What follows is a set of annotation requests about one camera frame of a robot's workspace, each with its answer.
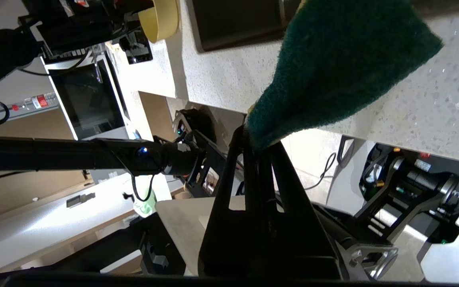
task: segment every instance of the floor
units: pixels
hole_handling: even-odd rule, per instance
[[[216,131],[217,143],[223,152],[228,151],[233,131],[242,125],[244,115],[219,108],[201,106],[176,98],[166,98],[171,117],[180,109],[198,108],[209,114]],[[304,187],[311,187],[320,180],[326,162],[331,153],[337,152],[341,134],[319,129],[310,129],[291,134],[284,138],[282,143],[290,156],[293,166],[297,170],[299,179]],[[326,176],[317,187],[306,191],[308,198],[313,202],[325,204],[332,181],[332,174],[337,167],[335,161],[326,172]],[[384,222],[390,220],[386,214],[380,214]],[[423,246],[426,238],[410,227],[400,234],[395,245],[399,247],[399,256],[391,269],[381,280],[386,281],[414,281],[424,278],[416,255]]]

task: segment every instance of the green scouring pad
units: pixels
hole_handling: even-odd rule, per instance
[[[405,0],[308,0],[286,30],[272,83],[247,117],[253,148],[351,116],[441,47]]]

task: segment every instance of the red label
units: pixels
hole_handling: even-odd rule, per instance
[[[38,103],[40,104],[40,107],[46,107],[49,104],[47,103],[47,100],[45,100],[45,96],[37,96]]]

